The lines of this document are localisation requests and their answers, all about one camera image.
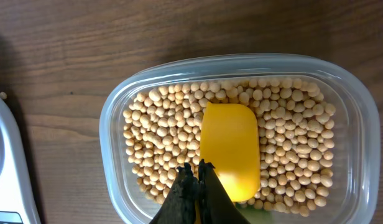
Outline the soybeans pile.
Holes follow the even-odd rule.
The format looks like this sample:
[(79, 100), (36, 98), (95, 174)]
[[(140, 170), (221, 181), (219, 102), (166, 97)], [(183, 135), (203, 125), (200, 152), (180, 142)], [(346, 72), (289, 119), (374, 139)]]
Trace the soybeans pile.
[(201, 158), (201, 125), (210, 103), (239, 103), (257, 118), (261, 184), (242, 207), (308, 216), (332, 186), (336, 108), (315, 83), (250, 79), (160, 86), (123, 111), (126, 154), (145, 196), (164, 203), (177, 176)]

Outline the white digital kitchen scale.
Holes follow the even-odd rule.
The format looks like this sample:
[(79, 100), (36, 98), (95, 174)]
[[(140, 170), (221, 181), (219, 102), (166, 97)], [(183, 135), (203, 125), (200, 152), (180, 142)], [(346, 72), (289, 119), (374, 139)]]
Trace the white digital kitchen scale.
[(21, 134), (0, 97), (0, 223), (40, 223)]

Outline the clear plastic container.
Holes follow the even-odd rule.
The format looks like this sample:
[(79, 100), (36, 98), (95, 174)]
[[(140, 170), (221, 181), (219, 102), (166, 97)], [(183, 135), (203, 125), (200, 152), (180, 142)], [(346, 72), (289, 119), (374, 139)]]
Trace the clear plastic container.
[(242, 209), (251, 223), (369, 223), (376, 209), (381, 163), (381, 126), (367, 88), (343, 68), (303, 55), (234, 54), (192, 58), (143, 70), (108, 96), (99, 119), (104, 172), (112, 204), (126, 223), (149, 223), (159, 204), (136, 184), (126, 159), (122, 112), (140, 91), (160, 85), (224, 79), (300, 78), (315, 82), (335, 105), (333, 186), (324, 207), (308, 217)]

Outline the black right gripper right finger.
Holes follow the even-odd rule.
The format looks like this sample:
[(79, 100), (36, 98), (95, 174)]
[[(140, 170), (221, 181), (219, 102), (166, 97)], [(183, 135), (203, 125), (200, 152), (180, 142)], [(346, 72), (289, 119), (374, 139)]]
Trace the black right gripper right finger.
[(198, 207), (202, 224), (249, 224), (226, 193), (215, 166), (202, 159), (198, 166)]

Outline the yellow measuring scoop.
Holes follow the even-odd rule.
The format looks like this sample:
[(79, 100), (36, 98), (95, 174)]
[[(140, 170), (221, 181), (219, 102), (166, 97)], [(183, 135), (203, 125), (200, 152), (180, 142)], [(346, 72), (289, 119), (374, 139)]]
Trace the yellow measuring scoop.
[(215, 166), (232, 203), (245, 202), (260, 186), (257, 119), (244, 105), (208, 103), (203, 115), (200, 161)]

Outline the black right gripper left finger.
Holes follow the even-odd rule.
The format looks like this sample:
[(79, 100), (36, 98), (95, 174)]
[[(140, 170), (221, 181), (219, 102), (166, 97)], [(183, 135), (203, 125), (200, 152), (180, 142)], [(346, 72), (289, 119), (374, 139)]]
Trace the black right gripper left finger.
[(185, 163), (177, 167), (178, 175), (160, 210), (150, 224), (194, 224), (196, 222), (195, 201), (198, 196), (198, 181), (192, 167)]

